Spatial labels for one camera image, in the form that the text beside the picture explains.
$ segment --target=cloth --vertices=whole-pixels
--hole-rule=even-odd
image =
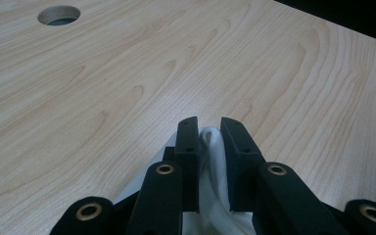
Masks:
[[[160,162],[165,147],[175,146],[176,132],[169,138],[149,164],[125,187],[114,201],[125,199],[138,191],[151,164]],[[183,214],[182,234],[256,234],[250,212],[232,212],[228,201],[224,142],[215,127],[200,130],[200,213]]]

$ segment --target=light wood surface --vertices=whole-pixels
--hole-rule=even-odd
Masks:
[[[80,18],[38,22],[57,5]],[[269,0],[8,0],[0,234],[114,199],[191,116],[240,120],[329,205],[376,201],[376,39]]]

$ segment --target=gold metal ring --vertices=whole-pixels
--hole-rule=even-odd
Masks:
[[[84,210],[93,208],[94,211],[91,213],[84,212]],[[98,203],[90,203],[82,206],[80,209],[78,209],[77,213],[75,214],[75,217],[78,220],[81,221],[87,221],[90,219],[93,219],[97,217],[102,212],[102,206]]]
[[[173,166],[170,164],[161,164],[157,167],[158,174],[170,174],[173,172]]]
[[[362,215],[364,215],[368,219],[376,222],[376,208],[371,207],[369,205],[361,205],[359,207],[359,211],[361,212]]]
[[[286,169],[279,164],[271,164],[267,167],[268,171],[272,174],[285,175],[287,173]]]

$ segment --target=tabletop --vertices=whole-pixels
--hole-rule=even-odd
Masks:
[[[240,120],[333,207],[376,202],[376,39],[272,0],[7,0],[0,234],[113,200],[192,116]]]

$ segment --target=table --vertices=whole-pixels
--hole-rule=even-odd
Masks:
[[[78,20],[37,20],[58,5]],[[376,201],[376,39],[271,0],[8,0],[0,234],[114,199],[192,116],[240,120],[333,207]]]

